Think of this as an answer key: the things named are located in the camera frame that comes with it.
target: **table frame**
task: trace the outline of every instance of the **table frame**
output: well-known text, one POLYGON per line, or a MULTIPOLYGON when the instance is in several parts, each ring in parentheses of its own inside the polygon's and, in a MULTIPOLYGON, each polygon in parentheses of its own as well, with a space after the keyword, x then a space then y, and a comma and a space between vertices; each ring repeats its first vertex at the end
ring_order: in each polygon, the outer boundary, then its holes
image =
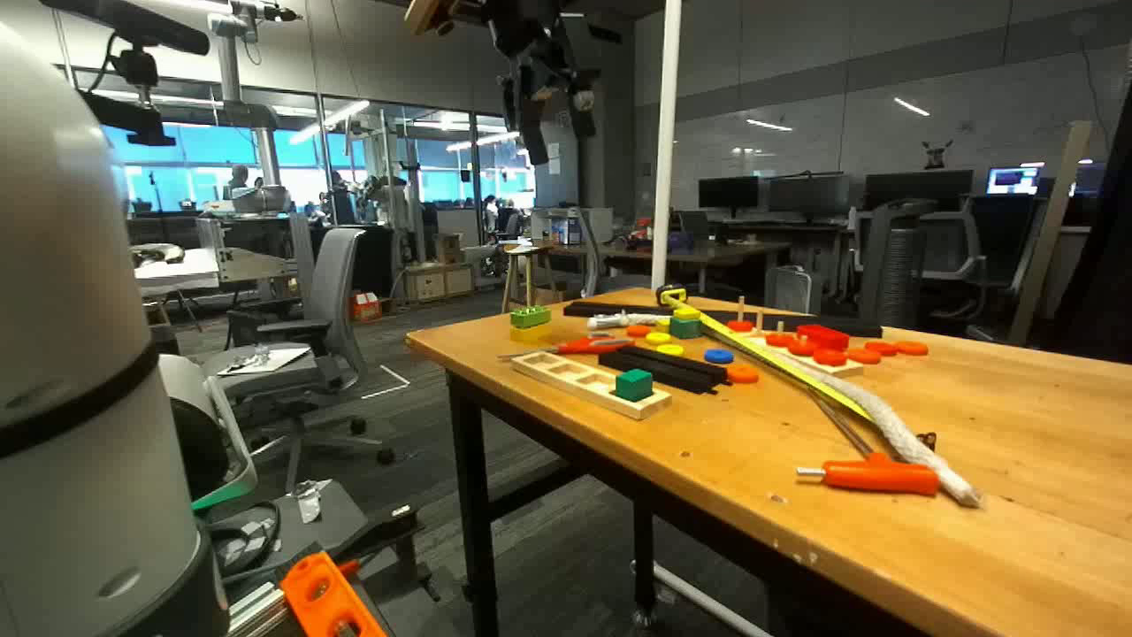
POLYGON ((596 450, 556 432, 550 424, 522 414, 501 395, 458 379, 450 379, 450 414, 451 414, 451 444, 456 444, 456 483, 458 483, 458 522, 462 522, 462 558, 468 558, 468 603, 472 610, 472 634, 500 634, 500 591, 495 591, 495 552, 493 552, 493 522, 541 498, 550 490, 570 485, 579 474, 593 474, 610 485, 625 498, 634 498, 634 603, 638 615, 655 615, 655 526, 649 518, 669 522, 691 538, 705 543, 717 557, 737 566, 758 572, 767 585, 772 598, 772 634, 809 634, 809 629, 869 629, 869 634, 916 634, 901 621, 883 610, 867 604, 851 591, 819 579, 798 562, 777 557, 758 538, 737 532, 731 524, 697 510, 693 501, 671 496, 669 490, 625 472, 621 463, 600 457, 596 450), (557 452, 556 463, 522 474, 514 485, 501 485, 500 496, 487 490, 487 457, 484 457, 484 420, 482 414, 495 414, 515 432, 530 434, 546 450, 557 452))

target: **white robot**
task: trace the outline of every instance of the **white robot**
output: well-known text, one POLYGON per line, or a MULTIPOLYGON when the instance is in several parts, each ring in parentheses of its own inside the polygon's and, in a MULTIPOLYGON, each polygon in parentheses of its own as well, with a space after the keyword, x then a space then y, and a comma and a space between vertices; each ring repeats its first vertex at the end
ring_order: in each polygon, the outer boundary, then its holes
POLYGON ((0 24, 0 637, 227 634, 107 141, 0 24))

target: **wooden table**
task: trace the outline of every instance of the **wooden table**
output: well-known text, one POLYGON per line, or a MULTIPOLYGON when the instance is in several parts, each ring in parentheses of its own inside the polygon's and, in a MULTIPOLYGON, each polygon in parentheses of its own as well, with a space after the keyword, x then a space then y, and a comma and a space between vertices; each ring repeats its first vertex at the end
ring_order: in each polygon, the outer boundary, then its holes
MULTIPOLYGON (((777 254, 787 240, 752 240, 752 244, 707 244, 707 249, 676 249, 669 250, 669 263, 693 264, 697 269, 697 292, 707 295, 707 269, 737 269, 748 254, 777 254)), ((579 244, 550 244, 546 254, 570 254, 584 260, 588 249, 579 244)), ((600 249, 605 263, 649 263, 649 250, 630 250, 630 249, 600 249)))
MULTIPOLYGON (((556 339, 579 332, 577 317, 550 322, 556 339)), ((647 510, 676 507, 676 524, 693 522, 728 557, 752 552, 748 562, 773 571, 765 550, 916 629, 1132 634, 1132 369, 904 328, 888 338, 916 338, 929 359, 883 362, 857 381, 913 428, 938 432, 939 457, 984 493, 984 510, 943 496, 796 485, 798 463, 851 450, 798 388, 772 376, 717 395, 676 388, 669 408, 630 420, 515 376, 501 355, 530 343, 514 343, 505 317, 410 332, 410 348, 450 373, 478 634, 495 634, 484 522, 514 510, 500 501, 509 493, 487 498, 484 490, 482 408, 647 510)))

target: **floor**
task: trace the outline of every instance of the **floor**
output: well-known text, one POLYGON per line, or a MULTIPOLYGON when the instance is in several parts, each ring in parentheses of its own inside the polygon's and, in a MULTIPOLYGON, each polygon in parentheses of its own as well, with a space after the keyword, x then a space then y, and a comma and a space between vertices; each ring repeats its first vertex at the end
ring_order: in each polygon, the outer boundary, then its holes
MULTIPOLYGON (((417 533, 417 557, 430 571, 436 598, 422 586, 385 591, 383 577, 369 579, 395 637, 471 634, 445 379, 437 365, 415 359, 403 338, 422 325, 493 316, 495 304, 495 295, 478 295, 462 301, 395 307, 392 316, 360 325, 357 339, 369 365, 389 365, 395 376, 410 379, 410 388, 347 405, 342 409, 369 417, 372 432, 392 444, 395 463, 377 467, 372 457, 326 452, 305 463, 305 478, 342 483, 369 514, 389 514, 403 501, 417 507, 424 524, 417 533)), ((218 352, 222 328, 222 317, 200 317, 200 328, 178 325, 179 352, 218 352)), ((505 483, 509 474, 548 459, 541 446, 493 417, 484 420, 484 432, 493 483, 505 483)), ((280 496, 281 467, 265 467, 258 493, 280 496)), ((634 623, 630 501, 590 478, 579 478, 500 522, 495 558, 501 634, 731 634, 715 615, 669 591, 661 591, 655 627, 645 629, 634 623)), ((737 571, 665 524, 658 524, 658 558, 731 604, 740 615, 765 623, 765 586, 747 571, 737 571)))

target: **metal table leg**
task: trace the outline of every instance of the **metal table leg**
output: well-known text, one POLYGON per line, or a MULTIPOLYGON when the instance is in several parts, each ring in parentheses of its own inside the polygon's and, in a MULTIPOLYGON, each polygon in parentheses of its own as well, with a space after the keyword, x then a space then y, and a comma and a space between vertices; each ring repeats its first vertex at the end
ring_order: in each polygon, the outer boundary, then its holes
POLYGON ((634 501, 634 603, 638 603, 638 623, 649 627, 658 610, 658 579, 655 579, 655 552, 649 552, 649 510, 645 501, 634 501))
POLYGON ((451 409, 451 444, 456 444, 462 562, 468 562, 468 598, 472 612, 472 634, 495 637, 500 610, 495 610, 484 420, 482 420, 472 388, 456 376, 450 376, 450 409, 451 409))

